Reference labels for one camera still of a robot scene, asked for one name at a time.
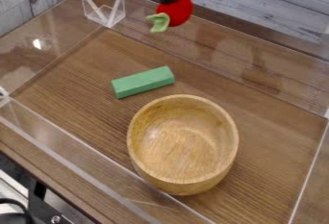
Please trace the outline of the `red plush strawberry green stem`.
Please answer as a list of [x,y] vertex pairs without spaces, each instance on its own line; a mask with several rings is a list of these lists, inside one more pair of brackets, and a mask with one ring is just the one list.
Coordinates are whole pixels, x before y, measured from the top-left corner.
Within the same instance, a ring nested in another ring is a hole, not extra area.
[[159,4],[155,14],[146,17],[146,20],[153,22],[150,31],[164,33],[170,27],[181,26],[193,15],[193,9],[192,0],[177,0],[169,4]]

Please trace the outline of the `green rectangular block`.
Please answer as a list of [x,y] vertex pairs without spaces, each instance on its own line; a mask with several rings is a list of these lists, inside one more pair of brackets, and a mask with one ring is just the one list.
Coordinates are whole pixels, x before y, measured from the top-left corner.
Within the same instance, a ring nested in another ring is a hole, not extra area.
[[176,75],[169,66],[157,67],[111,81],[115,97],[126,98],[176,82]]

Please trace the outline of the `wooden bowl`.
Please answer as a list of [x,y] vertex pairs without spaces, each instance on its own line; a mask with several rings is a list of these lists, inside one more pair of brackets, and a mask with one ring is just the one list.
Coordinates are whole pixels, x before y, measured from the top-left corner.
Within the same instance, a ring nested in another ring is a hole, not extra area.
[[226,177],[238,155],[240,133],[232,115],[216,102],[177,94],[139,109],[126,142],[146,182],[186,196],[208,191]]

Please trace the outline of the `black metal stand base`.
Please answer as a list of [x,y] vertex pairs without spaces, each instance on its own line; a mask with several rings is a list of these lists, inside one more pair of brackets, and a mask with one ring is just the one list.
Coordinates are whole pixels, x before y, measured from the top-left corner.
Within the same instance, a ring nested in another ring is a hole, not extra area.
[[27,204],[0,194],[0,207],[11,211],[0,212],[0,224],[75,224],[46,201],[47,188],[38,182],[28,190]]

